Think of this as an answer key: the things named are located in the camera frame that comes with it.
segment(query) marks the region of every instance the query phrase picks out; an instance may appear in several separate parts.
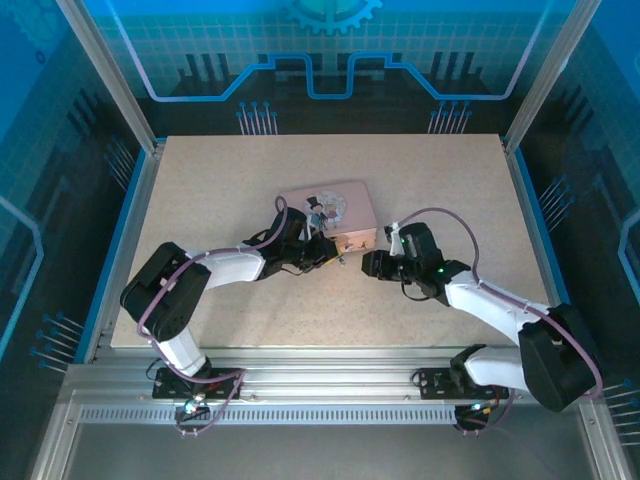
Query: mounting plate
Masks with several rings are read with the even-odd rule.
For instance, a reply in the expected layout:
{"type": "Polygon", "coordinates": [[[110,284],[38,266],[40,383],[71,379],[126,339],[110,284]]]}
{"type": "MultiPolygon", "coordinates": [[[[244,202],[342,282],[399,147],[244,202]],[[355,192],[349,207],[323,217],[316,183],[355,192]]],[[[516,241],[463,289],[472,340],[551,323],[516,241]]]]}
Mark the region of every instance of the mounting plate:
{"type": "MultiPolygon", "coordinates": [[[[211,377],[219,377],[237,370],[237,368],[212,368],[211,377]]],[[[234,380],[237,380],[237,377],[220,382],[215,388],[207,391],[207,400],[226,400],[229,398],[234,380]]],[[[195,393],[193,386],[194,384],[181,379],[168,368],[159,368],[156,372],[151,397],[155,400],[188,400],[195,393]]],[[[238,388],[232,397],[234,400],[240,398],[241,389],[242,387],[238,388]]]]}
{"type": "MultiPolygon", "coordinates": [[[[421,368],[413,376],[414,385],[420,388],[421,400],[493,400],[496,398],[496,387],[465,388],[460,392],[451,381],[448,368],[421,368]]],[[[500,400],[509,398],[509,389],[497,387],[500,400]]]]}

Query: blue line graphic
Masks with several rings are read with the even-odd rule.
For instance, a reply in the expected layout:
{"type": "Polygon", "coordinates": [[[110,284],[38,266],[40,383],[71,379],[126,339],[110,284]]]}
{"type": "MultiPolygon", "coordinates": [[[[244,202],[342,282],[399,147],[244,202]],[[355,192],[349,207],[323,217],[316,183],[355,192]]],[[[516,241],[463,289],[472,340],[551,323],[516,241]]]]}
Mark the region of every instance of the blue line graphic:
{"type": "Polygon", "coordinates": [[[639,221],[640,208],[629,215],[622,223],[622,231],[620,232],[620,243],[618,244],[618,258],[620,259],[620,263],[622,264],[624,273],[627,276],[627,280],[629,280],[629,285],[631,285],[631,289],[633,290],[638,303],[640,303],[640,284],[638,283],[638,279],[636,278],[636,275],[633,271],[631,262],[629,261],[629,258],[627,258],[626,250],[627,243],[629,242],[629,231],[631,230],[631,227],[633,227],[639,221]]]}
{"type": "Polygon", "coordinates": [[[11,335],[13,335],[13,331],[16,328],[16,324],[18,323],[18,319],[20,318],[20,314],[22,313],[22,309],[24,308],[24,304],[29,297],[31,287],[33,286],[33,282],[36,279],[38,270],[40,270],[42,260],[44,260],[44,248],[42,246],[42,236],[40,235],[40,229],[33,219],[29,218],[25,213],[21,212],[18,208],[15,207],[15,205],[13,205],[4,197],[0,197],[0,206],[4,207],[20,223],[31,230],[33,243],[36,248],[36,258],[33,261],[31,269],[29,270],[29,275],[27,276],[27,279],[22,286],[22,290],[20,291],[20,295],[18,296],[18,301],[16,302],[15,307],[13,307],[13,312],[11,312],[11,316],[9,317],[9,321],[7,322],[7,326],[4,329],[4,332],[2,332],[2,337],[0,337],[0,360],[2,360],[4,352],[7,350],[7,345],[9,345],[11,335]]]}
{"type": "Polygon", "coordinates": [[[147,76],[147,73],[142,66],[142,62],[138,57],[138,54],[133,47],[131,39],[127,34],[120,17],[116,13],[113,5],[107,1],[107,6],[109,7],[111,14],[113,15],[113,19],[116,23],[116,26],[124,40],[124,43],[131,55],[133,63],[140,74],[142,82],[147,90],[149,96],[160,103],[182,103],[182,102],[224,102],[227,100],[236,90],[242,85],[242,83],[251,75],[253,72],[265,71],[265,70],[275,70],[276,69],[276,61],[278,60],[302,60],[305,64],[305,73],[307,78],[307,94],[309,98],[314,100],[347,100],[351,98],[353,95],[353,85],[355,80],[355,66],[356,62],[361,59],[382,59],[384,60],[384,68],[390,70],[406,70],[427,92],[431,94],[431,96],[436,100],[478,100],[478,101],[501,101],[507,99],[513,89],[516,86],[518,79],[520,78],[520,74],[529,59],[529,55],[531,54],[531,50],[535,45],[538,36],[540,35],[540,30],[544,25],[549,12],[551,11],[551,6],[554,0],[550,0],[544,11],[540,15],[540,19],[529,39],[529,42],[522,53],[522,57],[518,62],[518,65],[511,77],[511,81],[503,94],[494,95],[494,94],[448,94],[448,93],[439,93],[431,83],[420,73],[420,71],[416,68],[416,66],[409,62],[395,62],[393,60],[393,52],[389,51],[369,51],[369,52],[357,52],[352,54],[349,57],[347,62],[347,84],[345,87],[344,93],[317,93],[315,91],[314,80],[313,80],[313,65],[311,61],[311,57],[307,53],[269,53],[267,54],[267,63],[253,63],[247,66],[242,73],[227,87],[227,89],[221,95],[192,95],[192,96],[176,96],[176,97],[162,97],[158,95],[153,86],[151,85],[151,81],[147,76]]]}

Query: beige tabletop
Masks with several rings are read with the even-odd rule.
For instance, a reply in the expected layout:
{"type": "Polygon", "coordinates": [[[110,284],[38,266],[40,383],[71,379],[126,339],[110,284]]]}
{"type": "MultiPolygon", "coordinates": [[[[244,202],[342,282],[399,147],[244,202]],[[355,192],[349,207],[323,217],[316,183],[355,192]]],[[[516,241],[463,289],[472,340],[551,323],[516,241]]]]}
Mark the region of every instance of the beige tabletop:
{"type": "MultiPolygon", "coordinates": [[[[170,137],[160,163],[131,276],[165,241],[185,249],[235,246],[268,228],[282,191],[364,180],[382,227],[426,206],[471,225],[480,274],[547,302],[533,247],[496,135],[170,137]]],[[[445,258],[472,260],[466,233],[441,214],[419,220],[445,258]]],[[[380,232],[378,248],[388,249],[380,232]]],[[[411,302],[397,283],[360,271],[362,255],[301,277],[280,273],[205,292],[190,328],[213,346],[466,346],[509,340],[436,301],[411,302]]],[[[143,345],[120,311],[112,345],[143,345]]]]}

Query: purple cable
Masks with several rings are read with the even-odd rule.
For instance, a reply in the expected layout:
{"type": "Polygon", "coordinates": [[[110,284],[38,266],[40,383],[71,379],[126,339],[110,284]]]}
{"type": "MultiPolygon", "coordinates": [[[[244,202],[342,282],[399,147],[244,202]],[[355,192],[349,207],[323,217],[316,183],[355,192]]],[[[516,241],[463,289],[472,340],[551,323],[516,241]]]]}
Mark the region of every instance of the purple cable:
{"type": "Polygon", "coordinates": [[[235,372],[231,372],[227,375],[223,375],[221,377],[215,377],[215,378],[195,378],[195,377],[190,377],[189,375],[186,375],[184,373],[182,373],[180,370],[178,370],[168,359],[167,357],[164,355],[164,353],[160,350],[160,347],[158,345],[158,342],[156,342],[156,340],[151,336],[151,335],[147,335],[146,333],[144,333],[144,324],[147,322],[147,320],[149,319],[149,316],[151,315],[151,312],[153,312],[153,310],[158,306],[158,304],[160,303],[160,300],[162,300],[162,298],[166,295],[166,293],[169,291],[169,289],[171,288],[171,286],[176,283],[178,277],[180,275],[182,275],[184,273],[184,271],[189,268],[191,265],[193,265],[194,263],[202,260],[203,258],[206,258],[210,255],[215,255],[218,253],[236,253],[236,252],[251,252],[254,250],[258,250],[260,248],[264,248],[267,245],[270,245],[276,238],[278,238],[278,235],[280,235],[280,233],[282,232],[282,229],[284,228],[285,222],[287,221],[287,201],[284,199],[284,197],[278,195],[276,197],[275,200],[275,205],[276,205],[276,210],[278,210],[278,212],[283,212],[282,214],[282,220],[280,221],[280,225],[278,225],[278,228],[276,229],[276,231],[274,232],[274,234],[266,239],[264,242],[259,243],[258,245],[254,245],[252,247],[247,247],[247,248],[218,248],[218,249],[214,249],[214,250],[209,250],[207,252],[201,253],[199,255],[196,255],[195,257],[187,260],[185,263],[183,263],[182,265],[180,265],[180,267],[173,273],[173,275],[171,275],[169,277],[169,279],[167,280],[167,283],[165,283],[163,285],[163,287],[160,289],[160,291],[156,294],[156,296],[153,298],[153,300],[151,301],[151,303],[149,303],[149,306],[147,307],[147,309],[144,311],[144,313],[142,314],[142,316],[140,317],[140,320],[138,321],[138,326],[136,327],[136,333],[138,335],[140,335],[141,337],[149,340],[151,342],[151,345],[153,346],[153,348],[156,350],[156,352],[158,352],[158,355],[160,356],[160,358],[162,358],[162,360],[167,364],[167,367],[169,367],[171,369],[171,371],[173,373],[175,373],[177,376],[179,376],[180,378],[188,381],[188,382],[192,382],[192,383],[199,383],[199,384],[208,384],[208,383],[217,383],[217,382],[223,382],[225,380],[228,380],[230,378],[233,377],[237,377],[240,376],[244,373],[244,370],[236,370],[235,372]],[[282,203],[282,209],[278,208],[278,202],[282,203]]]}
{"type": "MultiPolygon", "coordinates": [[[[480,423],[480,424],[482,424],[482,425],[484,425],[486,427],[483,430],[478,431],[477,432],[478,434],[485,433],[485,432],[487,432],[487,431],[489,431],[491,429],[494,429],[498,425],[500,425],[504,421],[504,419],[507,417],[507,414],[511,411],[511,407],[513,406],[513,402],[515,401],[515,399],[516,399],[516,391],[512,389],[512,390],[509,391],[509,400],[507,400],[507,405],[504,407],[504,410],[502,411],[502,414],[498,417],[498,419],[495,422],[493,422],[493,423],[491,423],[489,425],[487,425],[487,423],[483,422],[482,420],[475,420],[475,419],[472,419],[472,418],[468,418],[466,421],[472,422],[472,423],[480,423]]],[[[458,430],[460,430],[464,434],[466,434],[468,432],[468,430],[465,430],[464,428],[460,427],[459,425],[456,425],[456,428],[458,430]]]]}
{"type": "Polygon", "coordinates": [[[596,388],[595,388],[595,390],[593,392],[583,395],[583,397],[584,398],[598,398],[598,397],[600,397],[602,395],[602,391],[603,391],[603,388],[604,388],[604,382],[602,380],[602,375],[600,374],[600,371],[598,370],[598,367],[596,366],[595,362],[591,359],[589,354],[586,352],[586,350],[584,348],[582,348],[582,346],[578,343],[578,341],[575,338],[573,338],[569,332],[567,332],[564,328],[562,328],[562,326],[560,324],[558,324],[558,322],[556,322],[553,318],[551,318],[546,313],[541,312],[540,310],[538,310],[536,308],[528,306],[524,302],[521,302],[519,300],[511,298],[510,296],[505,295],[502,292],[499,292],[499,291],[491,288],[490,286],[486,285],[480,279],[480,276],[478,275],[478,262],[480,261],[480,247],[478,246],[478,241],[476,239],[475,234],[473,233],[473,230],[471,230],[471,227],[469,227],[467,222],[465,222],[458,214],[452,212],[451,210],[447,210],[446,208],[428,207],[428,208],[423,208],[421,210],[418,210],[415,213],[412,213],[411,215],[409,215],[404,220],[398,222],[398,226],[401,227],[402,225],[407,223],[409,220],[417,217],[418,215],[420,215],[422,213],[426,213],[426,212],[444,213],[446,215],[449,215],[450,217],[455,218],[458,221],[458,223],[460,223],[460,225],[462,225],[464,227],[464,229],[469,234],[469,238],[471,238],[471,242],[473,243],[474,257],[473,257],[473,264],[471,266],[471,273],[473,274],[473,278],[475,279],[475,281],[478,283],[478,286],[481,289],[483,289],[484,291],[491,293],[492,295],[500,298],[501,300],[503,300],[503,301],[505,301],[507,303],[510,303],[511,305],[513,305],[516,308],[520,308],[520,309],[522,309],[524,311],[528,310],[529,312],[533,313],[534,315],[537,315],[542,320],[544,320],[549,325],[551,325],[569,343],[569,345],[571,345],[575,349],[575,351],[578,352],[578,355],[580,355],[582,360],[584,360],[584,362],[587,364],[587,366],[591,370],[591,374],[593,375],[593,378],[595,379],[595,382],[596,382],[596,388]]]}
{"type": "Polygon", "coordinates": [[[197,437],[201,433],[204,433],[207,430],[209,430],[211,427],[213,427],[218,422],[218,420],[220,420],[222,415],[224,415],[224,412],[227,411],[227,408],[229,407],[229,404],[231,403],[231,399],[233,398],[233,396],[238,391],[238,388],[240,388],[240,385],[242,384],[242,380],[243,379],[244,379],[244,371],[242,371],[242,373],[240,373],[240,376],[238,377],[238,380],[236,381],[235,385],[233,386],[233,389],[231,390],[231,393],[229,394],[229,396],[227,397],[225,402],[222,404],[222,407],[220,407],[220,410],[218,410],[218,412],[215,414],[215,416],[204,427],[200,427],[200,428],[197,428],[197,429],[194,428],[193,430],[189,431],[186,428],[183,428],[182,419],[180,418],[180,415],[178,415],[178,418],[176,419],[176,425],[175,425],[176,429],[180,433],[182,433],[182,435],[190,435],[192,437],[197,437]]]}

